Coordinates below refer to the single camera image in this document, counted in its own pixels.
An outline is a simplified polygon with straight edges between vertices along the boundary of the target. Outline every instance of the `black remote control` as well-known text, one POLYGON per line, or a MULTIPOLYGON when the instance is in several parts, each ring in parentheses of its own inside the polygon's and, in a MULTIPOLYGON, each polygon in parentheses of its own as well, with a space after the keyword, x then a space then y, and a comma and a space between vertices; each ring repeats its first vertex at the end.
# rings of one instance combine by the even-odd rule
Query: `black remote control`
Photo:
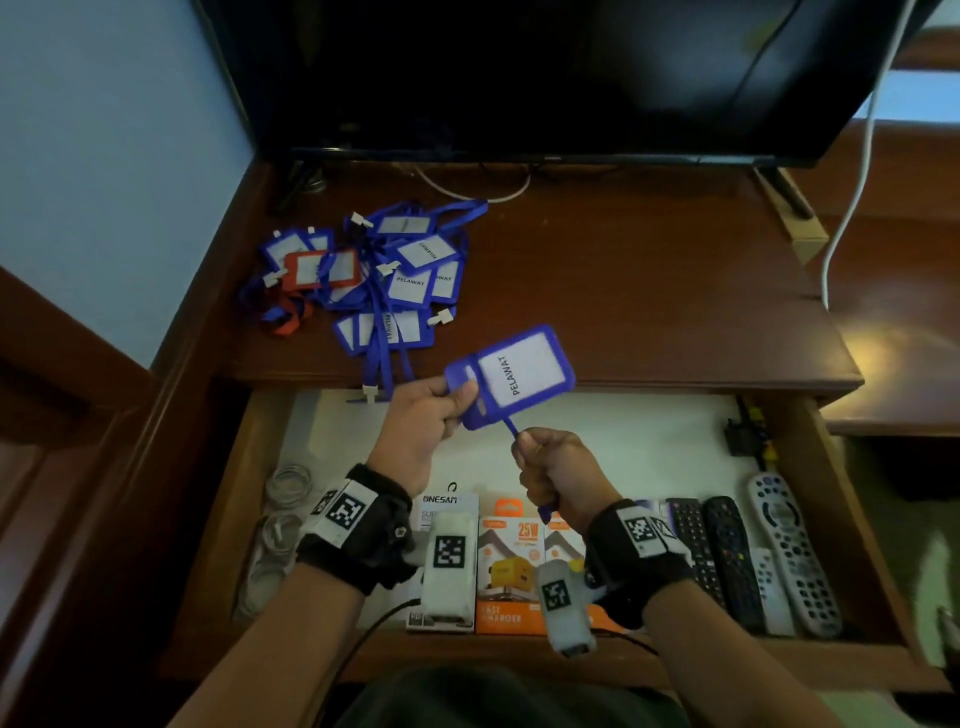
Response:
POLYGON ((713 560, 727 598, 727 611, 748 632, 766 634, 750 542, 736 503, 728 496, 712 497, 704 503, 703 513, 713 560))
POLYGON ((720 577, 717 575, 707 530, 701 513, 700 501, 692 497, 671 497, 666 500, 673 531, 693 555, 693 574, 697 584, 712 596, 717 604, 727 609, 720 577))

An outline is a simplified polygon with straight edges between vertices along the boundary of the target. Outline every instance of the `white cable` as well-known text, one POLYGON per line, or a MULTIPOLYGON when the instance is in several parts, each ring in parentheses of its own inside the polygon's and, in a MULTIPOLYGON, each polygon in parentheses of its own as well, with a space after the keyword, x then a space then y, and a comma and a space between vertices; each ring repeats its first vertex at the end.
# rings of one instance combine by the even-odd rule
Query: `white cable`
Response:
MULTIPOLYGON (((444 194, 447 197, 452 197, 454 200, 463 200, 465 202, 477 199, 475 197, 464 197, 463 195, 458 195, 456 192, 450 192, 450 190, 448 189, 443 189, 436 182, 434 182, 425 174, 423 174, 423 170, 420 169, 419 165, 414 164, 413 166, 414 166, 414 169, 417 170, 417 174, 419 174, 423 178, 423 181, 429 184, 431 187, 433 187, 435 190, 437 190, 441 194, 444 194)), ((496 205, 497 203, 509 203, 511 200, 516 199, 517 197, 522 195, 524 192, 526 192, 527 187, 529 186, 530 186, 530 173, 527 172, 527 179, 523 182, 523 186, 519 190, 517 190, 514 194, 507 195, 506 197, 498 197, 495 200, 487 200, 487 202, 489 202, 491 205, 496 205)))
POLYGON ((863 150, 860 153, 860 177, 856 181, 856 189, 853 191, 853 199, 850 200, 850 206, 844 213, 840 225, 830 239, 827 247, 827 254, 824 255, 824 265, 820 269, 820 300, 824 308, 830 310, 830 293, 828 285, 828 275, 830 271, 830 261, 833 260, 833 254, 836 253, 837 246, 840 244, 840 238, 847 229, 856 206, 860 204, 860 197, 863 195, 863 188, 867 185, 867 175, 870 174, 870 157, 874 149, 874 125, 876 123, 876 107, 879 104, 880 87, 883 84, 883 78, 893 65, 894 56, 900 49, 900 42, 903 40, 903 34, 906 31, 906 24, 910 20, 910 14, 917 0, 906 0, 903 3, 903 9, 900 11, 900 17, 897 18, 897 26, 894 28, 893 37, 890 38, 890 45, 887 47, 887 55, 883 58, 883 63, 876 74, 874 90, 870 94, 870 103, 867 106, 867 121, 863 126, 863 150))

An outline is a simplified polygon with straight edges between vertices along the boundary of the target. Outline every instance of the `cardboard box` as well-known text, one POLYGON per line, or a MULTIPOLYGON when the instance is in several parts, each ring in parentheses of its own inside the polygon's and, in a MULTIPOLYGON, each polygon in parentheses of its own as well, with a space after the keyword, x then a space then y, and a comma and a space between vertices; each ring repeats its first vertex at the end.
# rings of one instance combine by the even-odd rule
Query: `cardboard box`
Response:
MULTIPOLYGON (((433 522, 433 514, 440 511, 465 511, 472 515, 473 522, 477 523, 480 517, 480 497, 475 493, 425 493, 414 500, 414 508, 410 514, 410 525, 418 531, 427 531, 433 522)), ((475 580, 469 585, 469 592, 476 590, 475 580)), ((407 592, 403 600, 420 598, 423 586, 423 568, 407 582, 407 592)), ((415 632, 461 632, 473 631, 476 614, 469 621, 448 622, 434 621, 425 617, 418 607, 407 610, 407 629, 415 632)))
MULTIPOLYGON (((560 559, 566 561, 574 571, 584 570, 584 559, 587 556, 584 537, 574 531, 559 514, 555 513, 550 523, 546 525, 543 552, 544 562, 560 559)), ((590 617, 590 627, 611 629, 614 632, 628 631, 607 617, 607 613, 599 604, 590 604, 587 607, 587 614, 590 617)))
POLYGON ((477 540, 477 628, 487 635, 545 635, 537 597, 543 563, 539 519, 492 516, 480 520, 477 540))

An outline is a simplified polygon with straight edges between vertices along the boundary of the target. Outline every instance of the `person's left hand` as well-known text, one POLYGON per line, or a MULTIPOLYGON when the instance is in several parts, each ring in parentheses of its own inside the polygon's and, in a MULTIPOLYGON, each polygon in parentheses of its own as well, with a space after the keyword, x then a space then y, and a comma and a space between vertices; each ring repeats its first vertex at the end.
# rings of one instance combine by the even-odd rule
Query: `person's left hand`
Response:
POLYGON ((433 451, 460 426, 460 416, 479 391, 477 383, 469 381, 448 392, 442 376, 398 386, 367 467, 417 497, 430 480, 433 451))

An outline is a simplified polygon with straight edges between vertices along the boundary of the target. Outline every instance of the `remote control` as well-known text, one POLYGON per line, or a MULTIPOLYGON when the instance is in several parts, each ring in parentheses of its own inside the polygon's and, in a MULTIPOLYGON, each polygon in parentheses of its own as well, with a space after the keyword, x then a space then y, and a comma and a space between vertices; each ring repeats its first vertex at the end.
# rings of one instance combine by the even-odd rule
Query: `remote control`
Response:
POLYGON ((666 500, 666 506, 674 533, 686 544, 693 556, 693 573, 697 584, 712 596, 717 604, 727 609, 727 600, 723 597, 720 577, 717 575, 716 564, 713 563, 713 554, 710 553, 700 501, 692 497, 672 497, 666 500))
POLYGON ((774 557, 801 624, 815 637, 837 637, 843 629, 840 607, 810 545, 800 508, 786 480, 776 473, 757 473, 747 490, 774 544, 774 557))
POLYGON ((760 587, 767 634, 776 637, 796 637, 797 628, 793 626, 790 602, 780 583, 773 551, 769 548, 751 548, 750 558, 754 561, 756 584, 760 587))
POLYGON ((766 632, 766 619, 740 511, 733 498, 717 496, 704 503, 703 514, 713 560, 727 598, 727 611, 745 630, 762 635, 766 632))

